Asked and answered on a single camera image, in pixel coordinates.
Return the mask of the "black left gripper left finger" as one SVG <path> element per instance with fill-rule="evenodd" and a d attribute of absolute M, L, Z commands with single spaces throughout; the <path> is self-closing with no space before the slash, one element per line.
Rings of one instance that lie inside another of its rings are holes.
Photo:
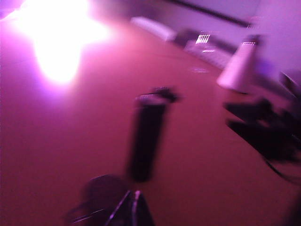
<path fill-rule="evenodd" d="M 128 190 L 109 216 L 105 226 L 132 225 L 133 192 Z"/>

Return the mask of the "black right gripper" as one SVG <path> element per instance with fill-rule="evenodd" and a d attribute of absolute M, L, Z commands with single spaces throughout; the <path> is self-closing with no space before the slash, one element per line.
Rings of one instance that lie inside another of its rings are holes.
<path fill-rule="evenodd" d="M 224 103 L 223 107 L 241 118 L 255 118 L 254 124 L 227 120 L 226 125 L 249 144 L 256 143 L 269 160 L 301 162 L 301 119 L 291 112 L 273 111 L 265 98 L 249 103 Z"/>

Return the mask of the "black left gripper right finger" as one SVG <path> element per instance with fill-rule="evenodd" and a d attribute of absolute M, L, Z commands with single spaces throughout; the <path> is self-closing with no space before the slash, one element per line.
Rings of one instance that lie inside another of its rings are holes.
<path fill-rule="evenodd" d="M 155 222 L 149 210 L 143 193 L 135 191 L 132 202 L 132 225 L 133 226 L 154 226 Z"/>

